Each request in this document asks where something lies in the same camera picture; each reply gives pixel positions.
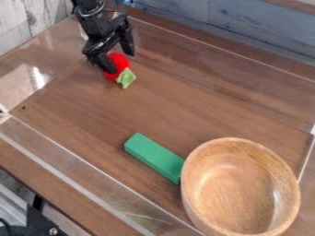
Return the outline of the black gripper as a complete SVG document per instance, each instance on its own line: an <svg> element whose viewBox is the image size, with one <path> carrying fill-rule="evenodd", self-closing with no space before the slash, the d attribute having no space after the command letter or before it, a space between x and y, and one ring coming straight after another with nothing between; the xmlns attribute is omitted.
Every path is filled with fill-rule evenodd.
<svg viewBox="0 0 315 236"><path fill-rule="evenodd" d="M73 15L87 34L83 55L104 72L115 74L117 69L107 56L108 51L119 43L123 52L135 56L132 25L128 16L119 13L115 18L109 18L104 0L71 1Z"/></svg>

